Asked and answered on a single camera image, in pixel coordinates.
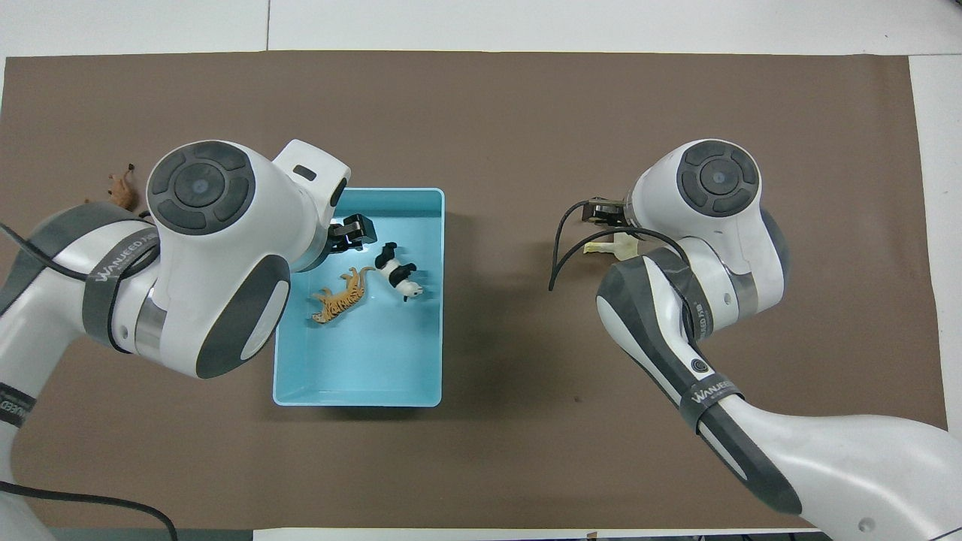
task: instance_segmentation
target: toy panda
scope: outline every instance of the toy panda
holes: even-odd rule
[[[391,287],[404,296],[404,302],[407,302],[409,296],[418,296],[424,293],[424,288],[420,287],[417,282],[408,279],[408,276],[418,267],[414,263],[401,265],[394,258],[395,248],[397,248],[397,243],[384,244],[384,247],[381,248],[381,255],[374,258],[374,267],[388,280]]]

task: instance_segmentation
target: brown mat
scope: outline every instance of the brown mat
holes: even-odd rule
[[[11,59],[0,219],[29,231],[206,138],[291,138],[355,187],[447,195],[442,404],[271,401],[271,348],[194,381],[83,339],[22,428],[23,483],[132,498],[184,528],[803,526],[755,500],[605,334],[607,256],[546,291],[571,203],[677,145],[746,147],[793,254],[772,310],[703,348],[752,403],[945,426],[908,62],[893,57],[278,52]],[[568,245],[590,226],[575,224]],[[0,268],[13,260],[0,245]],[[53,526],[155,526],[36,503]]]

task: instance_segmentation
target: white robotic arm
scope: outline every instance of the white robotic arm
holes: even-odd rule
[[[888,417],[763,411],[698,351],[697,340],[781,299],[788,249],[759,206],[761,186],[754,159],[717,140],[685,144],[646,171],[623,222],[667,234],[677,249],[610,269],[596,297],[605,328],[773,509],[836,541],[962,539],[962,445],[947,432]]]
[[[38,227],[30,242],[53,262],[21,251],[0,289],[0,481],[13,482],[17,429],[85,333],[192,377],[257,353],[292,271],[376,240],[360,215],[332,225],[349,178],[343,163],[297,140],[273,161],[232,142],[195,142],[151,172],[156,227],[109,203]],[[52,539],[18,496],[0,493],[0,525],[4,539]]]

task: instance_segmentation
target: velcro strap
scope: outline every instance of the velcro strap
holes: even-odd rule
[[[715,372],[689,387],[678,403],[678,413],[695,434],[698,434],[698,420],[701,416],[719,400],[730,395],[745,397],[727,376]]]
[[[130,353],[117,345],[111,331],[120,275],[159,242],[157,229],[154,228],[141,229],[128,235],[87,276],[84,286],[84,330],[97,342]]]

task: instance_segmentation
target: blue tray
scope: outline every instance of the blue tray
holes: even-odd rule
[[[441,401],[444,279],[444,193],[434,188],[344,191],[336,218],[361,213],[374,222],[377,243],[333,254],[291,276],[291,297],[274,341],[274,401],[286,406],[417,406]],[[373,267],[384,243],[397,243],[401,264],[424,288],[407,302],[377,270],[365,295],[332,322],[311,314],[311,298],[327,287],[343,291],[341,274]]]

